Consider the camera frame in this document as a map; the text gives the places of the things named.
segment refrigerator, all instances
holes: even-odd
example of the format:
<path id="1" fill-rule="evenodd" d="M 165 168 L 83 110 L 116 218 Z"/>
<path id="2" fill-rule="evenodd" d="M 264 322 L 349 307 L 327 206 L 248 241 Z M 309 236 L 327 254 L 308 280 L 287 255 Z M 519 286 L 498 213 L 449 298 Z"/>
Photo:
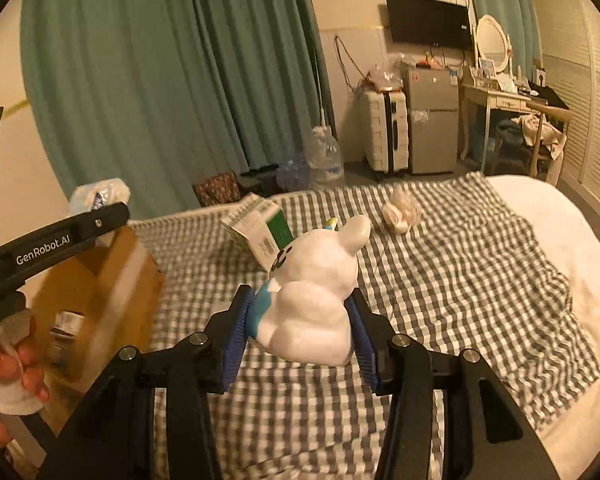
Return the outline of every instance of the refrigerator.
<path id="1" fill-rule="evenodd" d="M 410 173 L 452 172 L 458 159 L 458 73 L 408 67 L 403 80 Z"/>

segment cardboard box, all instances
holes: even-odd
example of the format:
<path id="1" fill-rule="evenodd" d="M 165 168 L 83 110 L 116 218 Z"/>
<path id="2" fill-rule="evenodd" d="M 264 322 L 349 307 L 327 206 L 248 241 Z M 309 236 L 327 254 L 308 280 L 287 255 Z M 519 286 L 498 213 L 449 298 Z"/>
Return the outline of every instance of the cardboard box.
<path id="1" fill-rule="evenodd" d="M 53 429 L 120 348 L 148 351 L 163 283 L 127 226 L 116 230 L 109 247 L 92 247 L 49 270 L 32 307 L 47 359 Z"/>
<path id="2" fill-rule="evenodd" d="M 251 252 L 265 270 L 294 239 L 280 206 L 253 193 L 240 200 L 221 222 L 234 241 Z"/>

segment clothing on chair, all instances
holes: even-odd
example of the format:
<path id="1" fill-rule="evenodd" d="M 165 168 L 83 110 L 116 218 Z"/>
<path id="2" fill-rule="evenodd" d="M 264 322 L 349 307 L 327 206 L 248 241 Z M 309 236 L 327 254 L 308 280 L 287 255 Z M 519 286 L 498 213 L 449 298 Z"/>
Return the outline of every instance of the clothing on chair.
<path id="1" fill-rule="evenodd" d="M 536 142 L 536 133 L 540 118 L 536 115 L 523 115 L 511 120 L 522 126 L 522 134 L 527 146 L 533 146 Z M 542 123 L 541 143 L 549 148 L 552 160 L 556 160 L 564 149 L 567 136 L 548 122 Z"/>

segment green and white box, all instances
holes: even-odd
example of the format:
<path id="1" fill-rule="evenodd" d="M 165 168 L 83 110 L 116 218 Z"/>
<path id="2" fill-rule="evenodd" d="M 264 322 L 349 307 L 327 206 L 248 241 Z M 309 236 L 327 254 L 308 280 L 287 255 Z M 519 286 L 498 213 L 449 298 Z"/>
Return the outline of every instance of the green and white box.
<path id="1" fill-rule="evenodd" d="M 236 209 L 220 221 L 236 243 L 251 251 L 267 271 L 278 252 L 294 239 L 280 206 L 253 193 L 240 200 Z"/>

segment vanity desk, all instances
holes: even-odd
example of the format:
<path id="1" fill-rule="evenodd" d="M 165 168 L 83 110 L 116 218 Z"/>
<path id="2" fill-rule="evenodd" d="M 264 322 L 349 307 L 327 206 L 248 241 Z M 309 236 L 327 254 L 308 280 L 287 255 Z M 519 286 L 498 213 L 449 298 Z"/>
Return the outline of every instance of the vanity desk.
<path id="1" fill-rule="evenodd" d="M 506 110 L 507 112 L 517 112 L 520 114 L 537 114 L 538 112 L 528 108 L 526 104 L 534 101 L 540 104 L 546 104 L 544 99 L 532 99 L 531 97 L 520 94 L 511 94 L 501 92 L 490 88 L 481 88 L 470 84 L 462 84 L 461 87 L 461 108 L 462 108 L 462 128 L 464 130 L 464 145 L 460 158 L 464 160 L 469 150 L 469 124 L 473 123 L 477 117 L 479 108 L 486 109 L 486 120 L 484 126 L 484 144 L 482 146 L 482 157 L 480 160 L 480 171 L 484 173 L 484 165 L 487 157 L 487 145 L 489 140 L 489 130 L 491 123 L 491 110 Z"/>
<path id="2" fill-rule="evenodd" d="M 464 160 L 469 149 L 470 121 L 475 121 L 478 107 L 484 107 L 486 120 L 480 158 L 480 170 L 484 173 L 491 126 L 491 110 L 506 110 L 519 114 L 537 114 L 538 112 L 526 106 L 529 102 L 536 101 L 536 98 L 517 93 L 516 85 L 528 89 L 528 82 L 526 78 L 522 77 L 520 67 L 518 67 L 518 78 L 514 79 L 511 42 L 493 16 L 485 14 L 478 20 L 475 30 L 474 56 L 476 66 L 470 70 L 467 69 L 468 73 L 463 75 L 460 87 L 462 132 L 464 133 L 460 158 Z M 546 104 L 543 99 L 538 102 Z"/>

